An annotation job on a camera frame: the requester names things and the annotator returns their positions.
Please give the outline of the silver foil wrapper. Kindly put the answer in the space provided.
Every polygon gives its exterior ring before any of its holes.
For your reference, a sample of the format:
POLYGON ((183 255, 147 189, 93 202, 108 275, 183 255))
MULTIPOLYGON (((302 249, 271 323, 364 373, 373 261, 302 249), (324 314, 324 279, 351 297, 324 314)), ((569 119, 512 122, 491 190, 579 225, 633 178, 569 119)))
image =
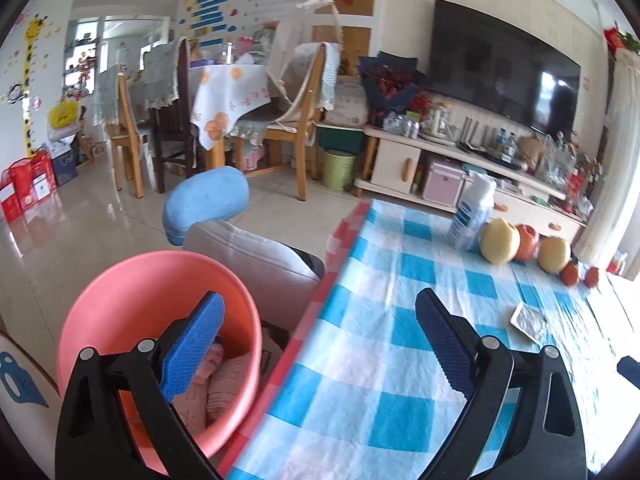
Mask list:
POLYGON ((547 320, 538 310, 520 302, 511 314, 510 324, 534 344, 544 343, 547 320))

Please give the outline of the white Magic snack bag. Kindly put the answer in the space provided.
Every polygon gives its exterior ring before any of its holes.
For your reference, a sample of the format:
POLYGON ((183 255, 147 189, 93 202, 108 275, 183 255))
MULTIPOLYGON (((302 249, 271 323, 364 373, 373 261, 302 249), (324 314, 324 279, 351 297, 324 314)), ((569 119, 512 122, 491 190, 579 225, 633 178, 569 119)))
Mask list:
POLYGON ((248 364, 248 353, 226 358, 221 339, 214 340, 186 392, 178 394, 172 401, 192 436, 200 434, 228 410, 240 392, 248 364))

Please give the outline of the pink plastic bucket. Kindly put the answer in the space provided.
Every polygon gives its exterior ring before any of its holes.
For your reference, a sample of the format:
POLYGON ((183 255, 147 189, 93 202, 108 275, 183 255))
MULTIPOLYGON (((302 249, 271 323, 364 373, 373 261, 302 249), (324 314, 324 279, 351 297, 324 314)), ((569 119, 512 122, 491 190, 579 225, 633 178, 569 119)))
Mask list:
POLYGON ((219 478, 210 459, 254 401, 261 353, 254 299, 221 263, 160 250, 115 264, 80 294, 58 337, 56 478, 219 478), (215 338, 247 369, 224 414, 191 434, 174 402, 215 338))

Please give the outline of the small orange tangerine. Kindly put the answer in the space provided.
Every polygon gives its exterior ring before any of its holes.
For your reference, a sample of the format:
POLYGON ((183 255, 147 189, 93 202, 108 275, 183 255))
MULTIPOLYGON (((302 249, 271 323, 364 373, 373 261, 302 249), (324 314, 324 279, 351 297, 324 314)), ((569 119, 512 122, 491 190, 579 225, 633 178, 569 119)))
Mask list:
POLYGON ((595 266, 592 266, 585 274, 584 283, 588 288, 595 288, 599 285, 599 281, 600 270, 595 266))

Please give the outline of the blue white checkered tablecloth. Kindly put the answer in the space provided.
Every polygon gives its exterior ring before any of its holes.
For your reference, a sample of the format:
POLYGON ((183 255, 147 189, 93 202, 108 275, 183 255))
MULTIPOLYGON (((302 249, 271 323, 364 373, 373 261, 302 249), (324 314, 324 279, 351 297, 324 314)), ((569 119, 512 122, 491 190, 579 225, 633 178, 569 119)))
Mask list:
POLYGON ((341 221, 326 276, 222 460, 225 477, 416 478, 465 402, 416 322, 424 288, 512 349, 558 348, 588 467, 612 457, 639 414, 638 390, 616 370, 639 353, 638 285, 602 275, 596 287, 568 287, 534 262, 494 266, 453 250, 448 229, 445 218, 382 200, 341 221), (518 306, 546 319, 539 342, 512 326, 518 306))

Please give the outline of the beige sofa cushion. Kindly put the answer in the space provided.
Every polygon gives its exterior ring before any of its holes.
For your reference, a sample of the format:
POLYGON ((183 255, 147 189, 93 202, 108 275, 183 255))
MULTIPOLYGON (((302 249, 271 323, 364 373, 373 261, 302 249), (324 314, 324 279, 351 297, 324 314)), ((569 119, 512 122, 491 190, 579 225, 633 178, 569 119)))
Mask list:
POLYGON ((302 320, 324 275, 320 258, 227 221, 194 224, 183 248, 226 266, 250 292, 262 320, 288 332, 302 320))

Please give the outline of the orange tangerine with leaf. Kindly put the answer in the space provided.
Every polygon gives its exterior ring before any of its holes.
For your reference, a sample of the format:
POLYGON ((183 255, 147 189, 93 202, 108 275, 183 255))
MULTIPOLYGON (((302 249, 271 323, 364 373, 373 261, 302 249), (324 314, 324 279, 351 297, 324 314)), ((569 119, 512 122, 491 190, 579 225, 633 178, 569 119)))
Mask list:
POLYGON ((579 266, 576 260, 570 260, 560 273, 560 279, 567 287, 576 286, 580 282, 579 266))

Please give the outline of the yellow pear near bottle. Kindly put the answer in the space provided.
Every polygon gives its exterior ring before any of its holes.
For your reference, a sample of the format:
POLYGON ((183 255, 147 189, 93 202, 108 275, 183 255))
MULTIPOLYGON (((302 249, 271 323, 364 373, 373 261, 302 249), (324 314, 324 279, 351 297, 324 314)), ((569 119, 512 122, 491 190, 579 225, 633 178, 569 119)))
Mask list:
POLYGON ((503 218, 492 220, 480 237, 480 254, 491 264, 510 262, 518 252, 521 235, 518 229, 503 218))

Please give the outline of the red apple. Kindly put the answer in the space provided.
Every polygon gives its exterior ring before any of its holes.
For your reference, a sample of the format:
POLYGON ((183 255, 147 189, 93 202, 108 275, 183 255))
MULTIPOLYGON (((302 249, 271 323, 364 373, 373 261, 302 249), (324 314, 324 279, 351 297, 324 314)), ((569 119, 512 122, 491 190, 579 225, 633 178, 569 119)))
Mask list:
POLYGON ((539 243, 538 232, 528 224, 518 224, 516 229, 520 233, 520 244, 514 256, 515 261, 525 262, 533 258, 539 243))

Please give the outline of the yellow pear right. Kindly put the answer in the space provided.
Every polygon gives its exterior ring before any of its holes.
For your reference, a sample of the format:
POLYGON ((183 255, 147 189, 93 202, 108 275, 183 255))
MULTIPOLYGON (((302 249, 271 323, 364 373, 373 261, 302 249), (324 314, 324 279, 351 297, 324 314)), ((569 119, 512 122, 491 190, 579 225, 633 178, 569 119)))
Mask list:
POLYGON ((570 262, 570 244, 561 237, 545 237, 538 246, 537 262, 544 272, 559 274, 570 262))

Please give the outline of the blue cushion stool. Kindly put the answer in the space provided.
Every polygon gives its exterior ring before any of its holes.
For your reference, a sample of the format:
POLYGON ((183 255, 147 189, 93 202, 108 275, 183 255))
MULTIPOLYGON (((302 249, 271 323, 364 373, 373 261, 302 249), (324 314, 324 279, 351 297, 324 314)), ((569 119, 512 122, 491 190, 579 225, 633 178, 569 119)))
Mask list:
POLYGON ((247 178, 230 166, 207 170, 178 184, 167 196, 163 228, 168 243, 182 246, 194 224, 227 221, 250 202, 247 178))

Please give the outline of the white plastic milk bottle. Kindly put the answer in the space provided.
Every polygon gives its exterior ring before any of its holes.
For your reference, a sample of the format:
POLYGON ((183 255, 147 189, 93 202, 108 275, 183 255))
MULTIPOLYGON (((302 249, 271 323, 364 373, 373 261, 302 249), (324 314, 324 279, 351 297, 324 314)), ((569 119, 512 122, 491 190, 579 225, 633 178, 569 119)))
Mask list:
POLYGON ((494 180, 477 174, 471 186, 462 194, 447 234, 449 245, 457 252, 467 252, 475 245, 489 211, 494 208, 495 190, 494 180))

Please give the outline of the pink storage box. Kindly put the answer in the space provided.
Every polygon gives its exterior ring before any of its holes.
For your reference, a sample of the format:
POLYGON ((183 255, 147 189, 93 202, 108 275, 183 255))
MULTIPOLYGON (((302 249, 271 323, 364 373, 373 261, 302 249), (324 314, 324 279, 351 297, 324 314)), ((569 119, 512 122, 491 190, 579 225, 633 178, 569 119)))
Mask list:
POLYGON ((427 159, 422 198, 447 207, 457 205, 465 172, 453 160, 431 156, 427 159))

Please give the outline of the white TV cabinet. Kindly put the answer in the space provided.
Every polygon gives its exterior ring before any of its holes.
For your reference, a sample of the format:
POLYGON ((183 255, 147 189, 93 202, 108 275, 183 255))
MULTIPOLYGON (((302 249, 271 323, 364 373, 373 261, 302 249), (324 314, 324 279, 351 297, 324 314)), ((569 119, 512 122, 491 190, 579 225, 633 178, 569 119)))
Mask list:
POLYGON ((575 243, 585 222, 560 207, 565 194, 522 170, 511 170, 483 157, 422 139, 373 127, 367 137, 363 170, 354 194, 368 191, 453 214, 477 176, 497 183, 491 219, 527 224, 542 236, 575 243))

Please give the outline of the dark wooden chair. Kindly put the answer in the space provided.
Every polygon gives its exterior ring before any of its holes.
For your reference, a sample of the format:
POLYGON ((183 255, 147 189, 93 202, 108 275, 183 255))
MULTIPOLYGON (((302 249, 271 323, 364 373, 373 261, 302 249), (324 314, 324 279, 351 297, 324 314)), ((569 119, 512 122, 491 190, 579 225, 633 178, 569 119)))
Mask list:
POLYGON ((187 179, 195 174, 198 166, 191 122, 189 40, 180 37, 160 44, 145 53, 143 62, 156 188, 164 194, 167 165, 181 167, 187 179))

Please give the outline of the green waste bin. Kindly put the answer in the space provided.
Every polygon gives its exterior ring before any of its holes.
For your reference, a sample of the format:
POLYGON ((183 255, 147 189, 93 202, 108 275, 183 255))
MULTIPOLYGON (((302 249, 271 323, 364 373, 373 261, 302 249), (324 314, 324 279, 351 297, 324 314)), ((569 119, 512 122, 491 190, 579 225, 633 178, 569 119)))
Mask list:
POLYGON ((337 150, 323 151, 322 182, 333 191, 344 191, 352 185, 356 155, 337 150))

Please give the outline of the light wooden chair left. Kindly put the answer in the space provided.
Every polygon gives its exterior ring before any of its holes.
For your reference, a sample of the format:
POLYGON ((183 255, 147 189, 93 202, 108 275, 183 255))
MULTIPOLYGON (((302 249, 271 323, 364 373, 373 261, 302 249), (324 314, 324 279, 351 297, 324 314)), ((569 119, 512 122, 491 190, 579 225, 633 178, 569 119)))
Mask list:
POLYGON ((140 200, 144 195, 141 161, 143 136, 134 120, 127 78, 118 65, 100 73, 96 102, 110 148, 115 188, 121 191, 122 178, 125 178, 134 184, 134 197, 140 200))

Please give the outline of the red gift boxes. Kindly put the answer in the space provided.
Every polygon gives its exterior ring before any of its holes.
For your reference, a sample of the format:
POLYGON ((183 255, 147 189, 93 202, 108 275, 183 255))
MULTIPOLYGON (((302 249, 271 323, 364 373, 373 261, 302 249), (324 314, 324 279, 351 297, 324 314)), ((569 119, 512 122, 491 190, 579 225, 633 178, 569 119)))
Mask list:
POLYGON ((6 223, 15 221, 48 198, 58 187, 52 159, 46 150, 21 158, 2 171, 1 211, 6 223))

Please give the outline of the white orange-print table cover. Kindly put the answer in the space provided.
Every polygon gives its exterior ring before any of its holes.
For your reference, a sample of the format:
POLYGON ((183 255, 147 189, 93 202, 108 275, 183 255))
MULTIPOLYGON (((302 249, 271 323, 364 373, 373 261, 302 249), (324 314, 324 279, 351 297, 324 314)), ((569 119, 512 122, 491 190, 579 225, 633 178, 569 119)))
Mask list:
POLYGON ((267 69, 259 64, 203 65, 190 69, 191 122, 210 151, 245 114, 271 102, 267 69))

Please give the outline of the yellow bag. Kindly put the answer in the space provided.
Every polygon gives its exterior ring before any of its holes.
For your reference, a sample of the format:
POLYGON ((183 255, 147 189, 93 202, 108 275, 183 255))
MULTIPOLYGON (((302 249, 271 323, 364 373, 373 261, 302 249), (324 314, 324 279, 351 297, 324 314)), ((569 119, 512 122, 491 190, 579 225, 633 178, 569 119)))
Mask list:
POLYGON ((75 125, 80 117, 80 104, 75 100, 61 100, 49 110, 48 122, 51 129, 58 130, 75 125))

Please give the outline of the dark blue flower bouquet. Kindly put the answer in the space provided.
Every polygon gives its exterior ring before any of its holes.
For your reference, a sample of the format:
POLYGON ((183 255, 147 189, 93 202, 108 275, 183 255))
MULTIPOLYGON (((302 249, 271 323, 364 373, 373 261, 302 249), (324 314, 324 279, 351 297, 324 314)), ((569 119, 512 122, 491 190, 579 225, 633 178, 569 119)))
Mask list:
POLYGON ((375 113, 406 110, 424 79, 417 58, 384 51, 377 56, 360 56, 357 68, 370 111, 375 113))

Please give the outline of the wooden dining chair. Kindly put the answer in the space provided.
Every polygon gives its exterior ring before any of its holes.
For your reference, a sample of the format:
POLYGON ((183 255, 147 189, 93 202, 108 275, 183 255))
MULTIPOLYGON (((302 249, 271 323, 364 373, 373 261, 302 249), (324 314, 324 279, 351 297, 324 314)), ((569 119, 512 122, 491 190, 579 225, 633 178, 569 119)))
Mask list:
POLYGON ((282 146, 291 145, 297 198, 307 199, 307 178, 318 177, 316 122, 334 105, 340 61, 337 42, 272 49, 267 77, 273 97, 236 124, 232 133, 236 169, 251 177, 280 170, 285 167, 282 146))

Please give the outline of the black flat television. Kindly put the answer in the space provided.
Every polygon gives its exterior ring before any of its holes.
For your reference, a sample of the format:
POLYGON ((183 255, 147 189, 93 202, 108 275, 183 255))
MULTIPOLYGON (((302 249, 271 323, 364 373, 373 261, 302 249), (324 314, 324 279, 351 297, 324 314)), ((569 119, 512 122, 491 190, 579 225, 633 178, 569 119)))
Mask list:
POLYGON ((554 136, 572 133, 580 66, 498 18, 436 0, 426 88, 554 136))

